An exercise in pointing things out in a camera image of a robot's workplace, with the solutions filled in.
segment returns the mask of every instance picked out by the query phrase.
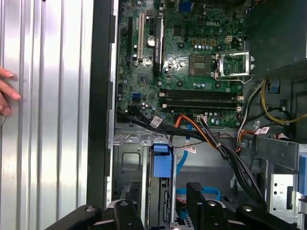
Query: blue port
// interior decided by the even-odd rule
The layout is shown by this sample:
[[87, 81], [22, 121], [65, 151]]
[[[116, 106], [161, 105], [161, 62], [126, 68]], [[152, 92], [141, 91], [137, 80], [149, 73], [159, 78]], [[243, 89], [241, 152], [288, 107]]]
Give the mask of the blue port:
[[138, 100], [142, 98], [142, 94], [141, 93], [133, 93], [132, 94], [132, 99], [133, 100]]

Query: blue plastic latch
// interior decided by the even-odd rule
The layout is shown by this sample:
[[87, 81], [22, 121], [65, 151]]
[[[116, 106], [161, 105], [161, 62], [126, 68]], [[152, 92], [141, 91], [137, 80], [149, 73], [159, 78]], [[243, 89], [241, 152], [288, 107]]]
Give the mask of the blue plastic latch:
[[159, 152], [168, 152], [168, 145], [164, 144], [154, 144], [153, 146], [154, 152], [159, 153]]
[[153, 164], [154, 177], [171, 177], [172, 156], [154, 156]]
[[299, 157], [298, 192], [307, 196], [307, 155]]

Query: finger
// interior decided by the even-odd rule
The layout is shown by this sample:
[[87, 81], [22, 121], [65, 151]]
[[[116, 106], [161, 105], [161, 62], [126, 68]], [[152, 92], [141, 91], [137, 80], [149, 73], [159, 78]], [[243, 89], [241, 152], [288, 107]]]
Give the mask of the finger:
[[14, 74], [2, 67], [0, 67], [0, 75], [5, 77], [5, 78], [11, 78], [14, 76]]
[[0, 113], [5, 116], [10, 116], [12, 114], [9, 105], [7, 104], [6, 100], [4, 99], [2, 93], [0, 93]]
[[20, 98], [21, 98], [21, 96], [19, 95], [19, 93], [15, 89], [10, 87], [7, 83], [5, 83], [2, 80], [0, 80], [0, 91], [5, 93], [6, 95], [8, 95], [9, 97], [11, 97], [14, 100], [20, 100]]

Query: motherboard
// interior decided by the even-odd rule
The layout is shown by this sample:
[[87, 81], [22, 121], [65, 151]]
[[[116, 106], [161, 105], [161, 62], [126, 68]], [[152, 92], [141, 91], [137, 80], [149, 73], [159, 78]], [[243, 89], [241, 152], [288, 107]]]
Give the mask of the motherboard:
[[[138, 106], [174, 124], [179, 114], [211, 127], [240, 126], [243, 84], [216, 80], [212, 55], [244, 49], [242, 6], [192, 0], [126, 0], [121, 4], [117, 110]], [[240, 56], [224, 60], [242, 72]]]

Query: side panel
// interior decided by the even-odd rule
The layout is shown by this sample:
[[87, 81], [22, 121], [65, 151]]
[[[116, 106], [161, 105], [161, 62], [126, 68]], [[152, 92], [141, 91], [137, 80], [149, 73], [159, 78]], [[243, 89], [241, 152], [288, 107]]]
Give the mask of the side panel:
[[0, 230], [86, 203], [93, 0], [0, 0], [0, 64], [22, 100], [1, 127]]

